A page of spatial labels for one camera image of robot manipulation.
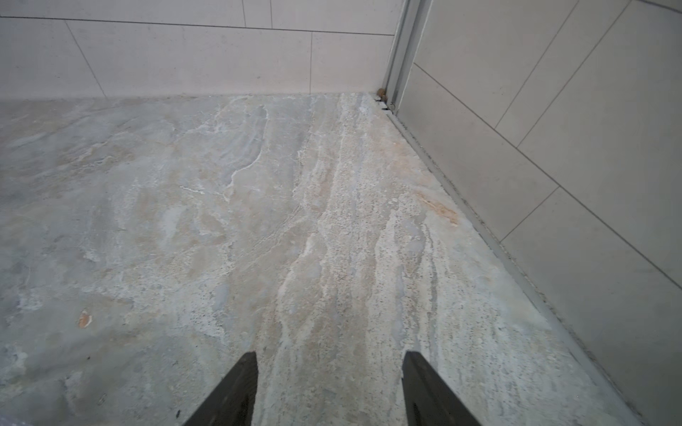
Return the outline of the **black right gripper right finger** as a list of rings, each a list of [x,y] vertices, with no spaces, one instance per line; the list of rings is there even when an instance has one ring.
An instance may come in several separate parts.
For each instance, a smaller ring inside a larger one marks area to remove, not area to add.
[[[481,426],[418,351],[406,352],[402,363],[401,383],[409,426]]]

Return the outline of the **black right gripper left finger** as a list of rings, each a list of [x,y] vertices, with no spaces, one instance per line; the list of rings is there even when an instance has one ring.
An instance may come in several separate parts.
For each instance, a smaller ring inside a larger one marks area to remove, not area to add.
[[[248,351],[184,422],[184,426],[251,425],[258,381],[257,353]]]

